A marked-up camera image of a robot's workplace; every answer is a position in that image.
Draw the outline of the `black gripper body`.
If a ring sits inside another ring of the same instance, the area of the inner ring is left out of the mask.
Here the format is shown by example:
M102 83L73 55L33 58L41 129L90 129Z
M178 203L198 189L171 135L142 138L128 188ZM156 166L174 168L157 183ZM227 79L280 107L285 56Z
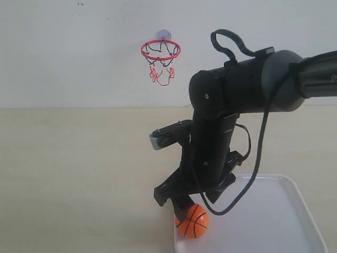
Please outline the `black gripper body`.
M244 155L231 150L236 123L192 123L190 142L182 147L178 168L154 188L154 199L163 206L178 196L204 194L215 203L236 180L233 170L241 166Z

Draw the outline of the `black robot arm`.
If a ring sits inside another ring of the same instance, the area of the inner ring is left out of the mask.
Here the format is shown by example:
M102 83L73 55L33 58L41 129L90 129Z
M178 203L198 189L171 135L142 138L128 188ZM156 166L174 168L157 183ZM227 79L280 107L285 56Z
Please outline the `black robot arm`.
M282 50L194 74L189 83L193 118L153 131L155 150L178 143L179 167L154 189L162 206L171 199L184 221L192 194L215 203L235 181L233 169L246 159L230 149L237 120L244 113L291 112L304 100L336 96L336 53L302 58Z

